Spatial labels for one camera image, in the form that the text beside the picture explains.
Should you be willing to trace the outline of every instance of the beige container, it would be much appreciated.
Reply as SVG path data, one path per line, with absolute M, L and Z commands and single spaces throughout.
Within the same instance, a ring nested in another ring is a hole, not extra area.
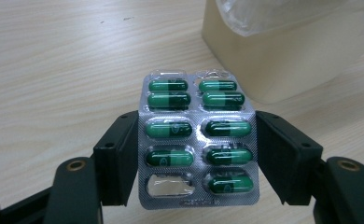
M 274 103 L 333 79 L 364 53 L 364 11 L 330 13 L 243 37 L 207 0 L 203 39 L 248 97 Z

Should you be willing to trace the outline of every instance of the green capsule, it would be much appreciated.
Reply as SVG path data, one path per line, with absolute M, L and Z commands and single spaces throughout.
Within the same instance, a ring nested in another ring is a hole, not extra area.
M 206 91 L 235 91 L 237 84 L 231 80 L 203 80 L 200 82 L 199 89 Z
M 188 82 L 183 79 L 155 79 L 149 82 L 150 91 L 186 91 Z
M 155 150 L 147 154 L 147 164 L 151 166 L 190 166 L 193 155 L 184 150 Z
M 246 164 L 252 160 L 252 152 L 246 148 L 212 148 L 206 159 L 213 165 Z
M 208 91 L 203 94 L 205 106 L 239 106 L 244 101 L 244 95 L 238 91 Z
M 251 133 L 252 127 L 243 120 L 209 121 L 205 131 L 210 136 L 243 137 Z
M 188 122 L 151 122 L 146 127 L 147 136 L 151 138 L 188 137 L 192 128 Z
M 147 104 L 152 108 L 185 108 L 190 104 L 190 95 L 184 91 L 152 92 Z
M 215 194 L 249 192 L 253 187 L 254 183 L 246 175 L 217 176 L 208 183 L 208 188 Z

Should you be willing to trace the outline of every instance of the silver blister pack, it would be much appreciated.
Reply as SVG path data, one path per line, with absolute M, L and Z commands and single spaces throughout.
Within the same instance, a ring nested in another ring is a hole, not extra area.
M 255 110 L 229 72 L 151 72 L 142 88 L 138 139 L 146 209 L 259 200 Z

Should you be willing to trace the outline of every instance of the table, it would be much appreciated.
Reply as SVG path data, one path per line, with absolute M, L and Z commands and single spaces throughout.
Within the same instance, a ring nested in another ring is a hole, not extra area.
M 90 156 L 118 116 L 136 110 L 154 69 L 221 68 L 201 39 L 202 1 L 0 0 L 0 206 L 52 183 L 57 166 Z M 324 147 L 323 159 L 364 163 L 364 55 L 332 81 L 272 105 Z M 127 207 L 105 223 L 313 223 L 262 173 L 253 206 L 145 210 L 135 180 Z

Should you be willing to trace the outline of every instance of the plastic bag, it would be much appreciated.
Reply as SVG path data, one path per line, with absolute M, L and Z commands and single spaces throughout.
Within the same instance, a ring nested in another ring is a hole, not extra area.
M 217 0 L 224 22 L 249 36 L 315 20 L 338 11 L 364 10 L 364 0 Z

